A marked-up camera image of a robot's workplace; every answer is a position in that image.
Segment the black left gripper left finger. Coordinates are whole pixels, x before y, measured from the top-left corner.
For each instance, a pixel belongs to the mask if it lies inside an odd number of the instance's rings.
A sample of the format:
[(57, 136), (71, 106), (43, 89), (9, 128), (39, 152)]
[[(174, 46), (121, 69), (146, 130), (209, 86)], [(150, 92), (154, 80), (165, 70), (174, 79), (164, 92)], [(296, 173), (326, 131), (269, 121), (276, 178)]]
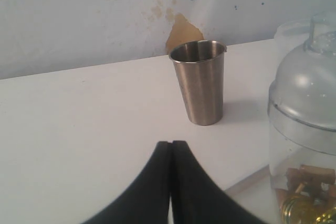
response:
[(130, 186), (85, 223), (168, 223), (171, 157), (172, 143), (158, 142)]

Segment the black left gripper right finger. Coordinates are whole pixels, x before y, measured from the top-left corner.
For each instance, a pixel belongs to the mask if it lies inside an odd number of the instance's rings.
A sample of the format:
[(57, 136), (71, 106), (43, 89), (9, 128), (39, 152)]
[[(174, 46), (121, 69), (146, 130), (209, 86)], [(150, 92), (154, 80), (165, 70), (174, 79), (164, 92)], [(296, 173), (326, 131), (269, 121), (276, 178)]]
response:
[(225, 194), (185, 141), (173, 141), (171, 201), (174, 223), (264, 223)]

